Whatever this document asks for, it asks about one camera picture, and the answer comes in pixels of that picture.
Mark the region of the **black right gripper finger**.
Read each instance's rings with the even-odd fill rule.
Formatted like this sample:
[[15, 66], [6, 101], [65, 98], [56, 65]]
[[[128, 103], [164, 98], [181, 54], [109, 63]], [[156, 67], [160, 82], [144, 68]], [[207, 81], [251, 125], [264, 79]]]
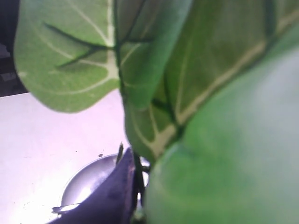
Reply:
[[78, 207], [52, 224], [129, 224], [136, 206], [135, 163], [126, 150], [108, 178]]

